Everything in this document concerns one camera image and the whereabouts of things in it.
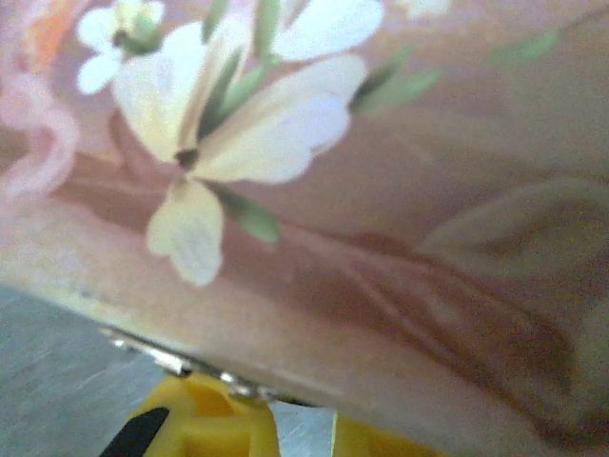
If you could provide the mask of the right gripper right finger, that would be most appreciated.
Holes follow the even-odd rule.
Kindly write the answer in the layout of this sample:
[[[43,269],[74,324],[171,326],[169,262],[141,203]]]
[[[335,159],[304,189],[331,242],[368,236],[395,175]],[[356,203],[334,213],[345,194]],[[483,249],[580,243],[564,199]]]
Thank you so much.
[[[431,447],[409,441],[384,429],[359,423],[336,411],[333,418],[333,457],[446,456]]]

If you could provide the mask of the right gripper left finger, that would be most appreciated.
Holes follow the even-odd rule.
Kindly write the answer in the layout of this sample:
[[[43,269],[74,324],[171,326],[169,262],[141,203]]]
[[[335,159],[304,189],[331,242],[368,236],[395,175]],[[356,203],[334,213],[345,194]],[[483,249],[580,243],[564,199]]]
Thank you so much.
[[[168,376],[101,452],[103,456],[278,456],[274,417],[265,404],[232,398],[201,374]]]

